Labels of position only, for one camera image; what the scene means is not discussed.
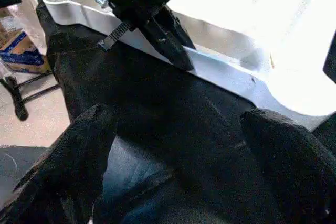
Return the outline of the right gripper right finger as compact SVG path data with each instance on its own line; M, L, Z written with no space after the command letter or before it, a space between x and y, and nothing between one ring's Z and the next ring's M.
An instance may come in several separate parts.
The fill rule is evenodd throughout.
M287 223L335 223L335 156L278 112L252 109L240 123Z

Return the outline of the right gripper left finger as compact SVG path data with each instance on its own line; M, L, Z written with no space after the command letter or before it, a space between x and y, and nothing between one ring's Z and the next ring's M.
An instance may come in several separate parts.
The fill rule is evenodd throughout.
M79 115L20 179L1 206L1 223L88 223L117 124L106 104Z

